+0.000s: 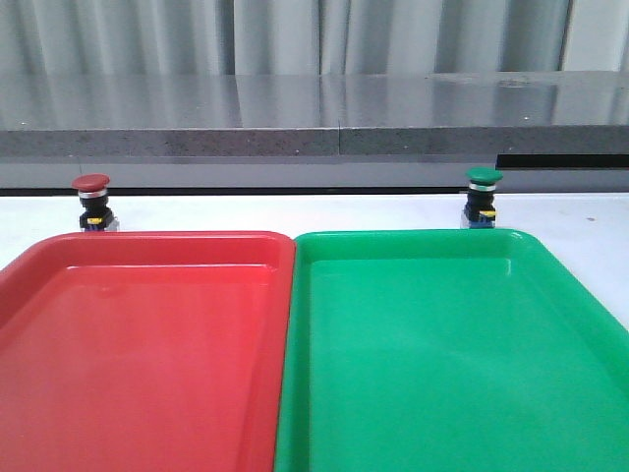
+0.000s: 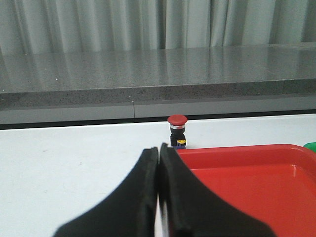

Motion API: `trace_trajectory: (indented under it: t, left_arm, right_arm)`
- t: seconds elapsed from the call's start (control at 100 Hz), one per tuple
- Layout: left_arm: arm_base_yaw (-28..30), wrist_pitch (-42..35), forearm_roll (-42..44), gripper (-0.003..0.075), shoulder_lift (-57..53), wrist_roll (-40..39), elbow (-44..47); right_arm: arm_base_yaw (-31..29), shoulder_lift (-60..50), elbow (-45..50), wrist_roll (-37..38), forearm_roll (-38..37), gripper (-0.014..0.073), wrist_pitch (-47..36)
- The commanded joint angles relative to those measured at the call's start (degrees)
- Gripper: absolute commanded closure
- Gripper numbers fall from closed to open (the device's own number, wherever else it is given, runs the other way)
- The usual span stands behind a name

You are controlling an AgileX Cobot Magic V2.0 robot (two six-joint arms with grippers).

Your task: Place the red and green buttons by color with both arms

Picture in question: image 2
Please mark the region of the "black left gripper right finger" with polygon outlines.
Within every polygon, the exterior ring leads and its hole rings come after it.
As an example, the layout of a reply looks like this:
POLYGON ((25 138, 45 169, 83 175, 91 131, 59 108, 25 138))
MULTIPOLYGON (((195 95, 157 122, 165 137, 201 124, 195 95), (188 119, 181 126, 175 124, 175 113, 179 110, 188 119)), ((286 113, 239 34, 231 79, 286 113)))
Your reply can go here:
POLYGON ((159 156, 159 204, 169 237, 273 237, 265 223, 225 202, 163 143, 159 156))

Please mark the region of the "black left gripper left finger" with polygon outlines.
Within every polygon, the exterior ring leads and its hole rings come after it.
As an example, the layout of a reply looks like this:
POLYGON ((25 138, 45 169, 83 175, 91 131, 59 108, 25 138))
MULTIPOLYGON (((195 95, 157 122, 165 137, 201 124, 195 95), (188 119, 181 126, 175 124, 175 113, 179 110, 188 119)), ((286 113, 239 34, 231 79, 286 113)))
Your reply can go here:
POLYGON ((62 225, 56 237, 153 237, 157 208, 156 147, 144 149, 120 185, 95 207, 62 225))

